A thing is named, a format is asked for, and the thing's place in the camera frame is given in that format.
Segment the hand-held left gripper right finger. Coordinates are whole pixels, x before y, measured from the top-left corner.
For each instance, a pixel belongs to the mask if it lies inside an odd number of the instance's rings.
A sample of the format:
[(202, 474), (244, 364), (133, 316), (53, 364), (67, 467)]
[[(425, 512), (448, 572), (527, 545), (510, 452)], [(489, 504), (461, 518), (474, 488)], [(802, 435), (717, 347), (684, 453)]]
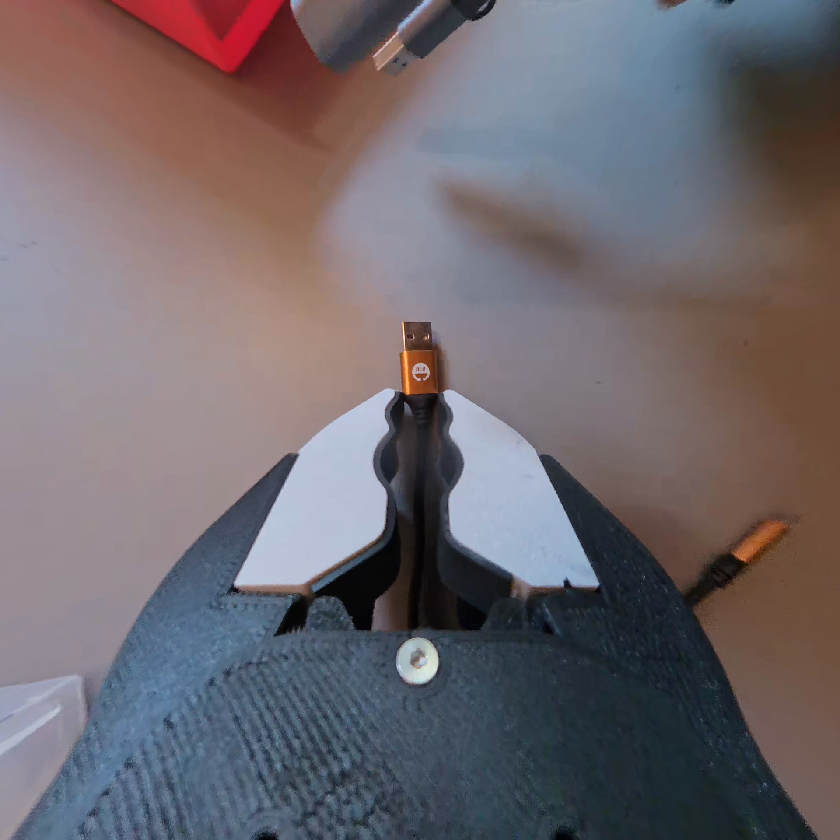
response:
[(473, 611), (598, 592), (549, 472), (517, 430), (455, 390), (438, 399), (438, 576)]

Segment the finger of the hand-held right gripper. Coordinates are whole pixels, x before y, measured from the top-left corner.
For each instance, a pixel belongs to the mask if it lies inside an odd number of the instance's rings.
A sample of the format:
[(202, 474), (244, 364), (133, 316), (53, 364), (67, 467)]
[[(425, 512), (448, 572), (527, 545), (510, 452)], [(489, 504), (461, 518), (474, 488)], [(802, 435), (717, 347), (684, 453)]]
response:
[(291, 1), (304, 39), (324, 66), (346, 71), (397, 30), (418, 1)]

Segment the red plastic bin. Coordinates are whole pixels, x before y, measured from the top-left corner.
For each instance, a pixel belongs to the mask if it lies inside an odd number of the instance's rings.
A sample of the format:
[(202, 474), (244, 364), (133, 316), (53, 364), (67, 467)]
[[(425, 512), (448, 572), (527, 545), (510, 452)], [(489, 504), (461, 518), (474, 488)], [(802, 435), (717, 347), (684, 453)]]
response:
[(241, 66), (284, 4), (284, 1), (115, 2), (122, 10), (227, 74)]

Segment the clear plastic storage box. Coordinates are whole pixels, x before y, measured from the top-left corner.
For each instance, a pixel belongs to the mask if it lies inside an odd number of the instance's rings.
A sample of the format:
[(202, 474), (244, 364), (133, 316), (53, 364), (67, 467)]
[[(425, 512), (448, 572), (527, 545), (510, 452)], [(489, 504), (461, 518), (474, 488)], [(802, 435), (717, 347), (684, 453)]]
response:
[(88, 719), (83, 678), (1, 688), (1, 834), (10, 837), (54, 780)]

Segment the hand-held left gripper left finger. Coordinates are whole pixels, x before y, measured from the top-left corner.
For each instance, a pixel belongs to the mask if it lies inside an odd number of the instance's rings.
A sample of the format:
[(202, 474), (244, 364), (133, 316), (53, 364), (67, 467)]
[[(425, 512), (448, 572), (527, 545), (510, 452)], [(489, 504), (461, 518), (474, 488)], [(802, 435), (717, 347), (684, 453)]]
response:
[(338, 599), (358, 629), (401, 565), (396, 496), (403, 398), (384, 389), (315, 434), (297, 453), (234, 588)]

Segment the grey usb plug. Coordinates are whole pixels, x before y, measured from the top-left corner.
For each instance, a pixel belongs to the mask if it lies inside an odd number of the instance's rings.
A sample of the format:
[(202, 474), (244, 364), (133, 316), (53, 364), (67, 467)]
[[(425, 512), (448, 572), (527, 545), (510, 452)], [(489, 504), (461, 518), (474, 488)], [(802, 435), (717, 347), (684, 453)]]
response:
[(373, 56), (375, 69), (397, 75), (428, 57), (460, 26), (486, 17), (495, 1), (423, 1)]

